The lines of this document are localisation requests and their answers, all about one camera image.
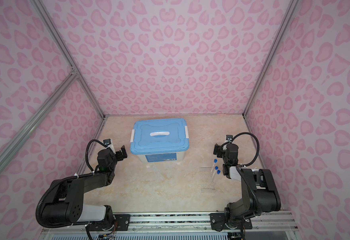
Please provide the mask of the clear test tube rack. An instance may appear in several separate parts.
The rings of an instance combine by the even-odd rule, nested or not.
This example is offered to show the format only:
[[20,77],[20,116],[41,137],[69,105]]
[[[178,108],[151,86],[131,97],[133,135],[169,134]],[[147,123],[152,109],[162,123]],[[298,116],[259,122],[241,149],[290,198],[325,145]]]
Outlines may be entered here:
[[199,169],[199,177],[201,181],[202,193],[214,193],[216,189],[212,189],[211,186],[211,167],[202,167]]

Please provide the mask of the blue plastic bin lid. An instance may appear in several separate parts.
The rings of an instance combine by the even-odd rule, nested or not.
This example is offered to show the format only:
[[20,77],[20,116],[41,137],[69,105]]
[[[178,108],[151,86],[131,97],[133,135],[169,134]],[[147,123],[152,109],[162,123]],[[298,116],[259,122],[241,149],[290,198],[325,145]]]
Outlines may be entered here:
[[130,151],[135,155],[184,152],[190,146],[185,119],[156,119],[134,124]]

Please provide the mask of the white plastic storage bin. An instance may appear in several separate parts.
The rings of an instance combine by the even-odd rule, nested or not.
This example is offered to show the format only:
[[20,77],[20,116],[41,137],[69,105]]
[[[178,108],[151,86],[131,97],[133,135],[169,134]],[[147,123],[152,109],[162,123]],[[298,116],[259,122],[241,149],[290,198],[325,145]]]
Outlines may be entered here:
[[170,162],[170,161],[183,160],[185,152],[186,151],[174,152],[174,153],[162,153],[162,154],[136,155],[136,156],[138,156],[142,162],[147,162],[147,163]]

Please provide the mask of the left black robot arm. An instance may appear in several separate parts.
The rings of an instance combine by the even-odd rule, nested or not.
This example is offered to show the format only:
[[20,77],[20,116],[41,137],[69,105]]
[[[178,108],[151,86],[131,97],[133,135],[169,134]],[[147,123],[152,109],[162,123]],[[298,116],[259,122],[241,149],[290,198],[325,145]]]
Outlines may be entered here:
[[44,228],[91,225],[94,230],[108,230],[115,226],[111,206],[84,204],[84,194],[109,186],[117,163],[128,157],[125,146],[117,152],[110,148],[98,152],[98,168],[84,175],[54,180],[36,207],[36,220]]

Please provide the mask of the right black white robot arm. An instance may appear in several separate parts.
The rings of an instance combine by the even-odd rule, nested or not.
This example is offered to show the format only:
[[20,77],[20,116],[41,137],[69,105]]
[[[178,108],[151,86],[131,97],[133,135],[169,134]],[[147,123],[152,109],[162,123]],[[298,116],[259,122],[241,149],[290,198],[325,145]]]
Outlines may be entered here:
[[270,170],[252,170],[238,162],[239,147],[233,143],[214,146],[214,155],[223,159],[223,175],[241,182],[242,198],[228,203],[222,214],[210,214],[211,227],[244,230],[251,227],[251,218],[281,210],[281,198]]

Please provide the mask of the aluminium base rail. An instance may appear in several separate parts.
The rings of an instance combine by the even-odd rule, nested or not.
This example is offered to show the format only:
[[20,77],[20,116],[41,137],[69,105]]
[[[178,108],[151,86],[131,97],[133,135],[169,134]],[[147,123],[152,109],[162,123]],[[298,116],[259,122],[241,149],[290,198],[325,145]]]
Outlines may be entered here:
[[43,229],[41,240],[300,240],[289,211],[265,213],[228,228],[223,212],[117,213],[108,230],[91,226]]

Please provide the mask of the diagonal aluminium frame bar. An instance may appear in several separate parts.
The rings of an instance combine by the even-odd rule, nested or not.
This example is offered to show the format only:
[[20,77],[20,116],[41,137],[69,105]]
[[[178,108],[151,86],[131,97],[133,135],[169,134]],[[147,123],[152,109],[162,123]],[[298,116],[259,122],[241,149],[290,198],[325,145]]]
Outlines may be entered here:
[[23,125],[14,138],[3,148],[0,152],[0,174],[76,80],[77,72],[72,71],[53,94],[46,99],[36,113]]

